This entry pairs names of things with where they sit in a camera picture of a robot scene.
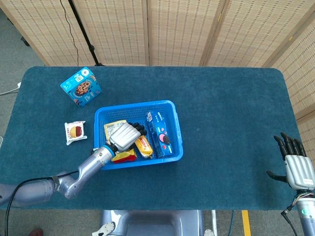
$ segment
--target power cord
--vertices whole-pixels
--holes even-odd
[[[69,21],[68,21],[68,19],[67,19],[67,15],[66,15],[66,13],[65,13],[65,8],[64,8],[64,6],[63,6],[63,3],[61,2],[61,0],[59,0],[59,1],[60,1],[61,6],[63,7],[65,20],[67,21],[67,23],[68,23],[68,25],[69,25],[70,34],[71,34],[71,37],[72,37],[72,40],[73,40],[73,45],[74,45],[75,49],[77,50],[77,66],[79,66],[79,52],[78,52],[77,46],[75,46],[74,37],[73,37],[72,32],[71,32],[71,25],[70,25],[70,23],[69,23]]]
[[[287,217],[287,214],[289,213],[289,211],[292,210],[292,207],[291,205],[288,206],[283,212],[281,212],[281,215],[284,217],[284,219],[287,221],[287,223],[291,226],[293,232],[294,232],[294,235],[297,236],[297,233],[295,231],[295,228],[294,226],[292,225],[291,221],[289,220],[289,218]]]
[[[233,226],[233,220],[234,220],[234,210],[232,211],[231,223],[230,223],[230,229],[228,230],[228,236],[232,236],[232,226]]]
[[[61,177],[64,177],[64,176],[68,176],[68,175],[71,175],[71,174],[74,174],[74,173],[77,173],[78,171],[73,171],[73,172],[70,172],[70,173],[67,173],[67,174],[64,174],[64,175],[60,175],[60,176],[57,176],[58,178],[61,178]],[[43,180],[43,179],[53,179],[52,177],[40,177],[40,178],[31,178],[31,179],[28,179],[28,180],[24,180],[23,182],[19,183],[18,186],[16,186],[16,188],[14,189],[12,195],[11,195],[11,198],[10,198],[10,201],[8,203],[8,206],[6,208],[6,212],[5,212],[5,229],[4,229],[4,236],[8,236],[9,233],[8,233],[8,222],[9,222],[9,213],[10,213],[10,209],[11,209],[11,205],[12,205],[12,202],[13,202],[13,199],[14,199],[14,196],[16,194],[16,192],[18,191],[18,189],[25,183],[28,183],[28,182],[32,182],[32,181],[36,181],[36,180]]]
[[[292,225],[291,221],[289,220],[289,218],[287,217],[287,214],[292,210],[292,208],[295,206],[295,204],[297,203],[297,201],[300,199],[300,198],[305,198],[305,197],[308,197],[308,196],[313,196],[314,193],[299,193],[297,194],[294,198],[293,198],[293,202],[291,203],[291,205],[289,205],[284,211],[281,212],[281,215],[284,217],[284,219],[287,221],[287,223],[291,226],[293,232],[294,232],[294,235],[297,236],[297,233],[296,233],[296,230],[294,228],[294,226]]]
[[[17,88],[12,89],[12,90],[10,90],[10,91],[8,91],[8,92],[0,93],[0,96],[2,96],[2,95],[7,95],[7,94],[9,94],[9,93],[12,93],[12,92],[18,90],[18,89],[20,88],[20,86],[21,86],[21,82],[18,83],[18,87],[17,87]]]

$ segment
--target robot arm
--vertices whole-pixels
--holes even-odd
[[[282,154],[286,176],[275,175],[271,171],[267,171],[267,174],[274,180],[288,183],[297,192],[291,205],[281,212],[281,215],[292,227],[294,234],[297,235],[287,214],[297,205],[304,235],[315,236],[313,217],[315,215],[315,198],[312,192],[315,188],[315,171],[312,162],[306,156],[303,144],[300,141],[290,138],[285,133],[281,133],[281,136],[284,142],[278,136],[274,136],[274,138]]]
[[[60,192],[67,199],[74,198],[85,183],[106,163],[111,161],[115,152],[127,150],[141,135],[145,135],[144,126],[139,123],[124,123],[110,137],[110,146],[102,146],[86,159],[79,167],[79,177],[55,176],[49,180],[39,180],[22,185],[14,196],[12,205],[23,207],[47,202],[55,192]],[[0,184],[0,206],[7,203],[16,188],[15,185]]]

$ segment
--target teal tablecloth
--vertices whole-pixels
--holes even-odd
[[[0,181],[73,171],[93,148],[100,107],[171,100],[184,156],[175,163],[98,172],[74,200],[38,208],[283,209],[294,191],[273,135],[299,137],[281,72],[261,68],[90,67],[103,93],[80,109],[60,88],[79,67],[33,67],[23,78],[3,145]],[[87,140],[67,146],[64,123],[85,120]]]

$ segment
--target wooden panel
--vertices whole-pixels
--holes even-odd
[[[315,21],[276,61],[284,76],[297,119],[315,110]]]
[[[313,0],[232,0],[207,65],[262,66]]]
[[[150,63],[198,66],[220,0],[148,0]]]
[[[68,1],[63,0],[63,5],[79,65],[94,65]],[[59,0],[0,0],[0,7],[46,65],[77,65],[77,51]]]
[[[301,35],[301,33],[315,20],[315,3],[305,13],[302,19],[296,24],[293,30],[284,38],[281,44],[271,54],[263,64],[263,67],[272,67],[273,64],[283,55],[291,44]]]
[[[74,2],[102,64],[149,64],[146,0]]]
[[[298,123],[307,156],[315,163],[315,116]]]

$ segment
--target floor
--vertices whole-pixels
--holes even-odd
[[[31,47],[20,40],[21,35],[0,10],[0,93],[14,89],[25,71],[35,65],[43,65]],[[17,93],[0,96],[0,136],[4,136]],[[4,210],[0,210],[0,234],[4,233]],[[253,236],[293,235],[280,211],[249,211]],[[297,212],[289,215],[298,235],[303,235]],[[211,229],[211,212],[204,212],[205,229]],[[219,236],[227,236],[231,211],[217,211]],[[100,222],[100,210],[28,210],[14,209],[10,214],[10,235],[27,236],[32,229],[40,227],[45,236],[91,235]],[[244,235],[242,213],[235,211],[233,236]]]

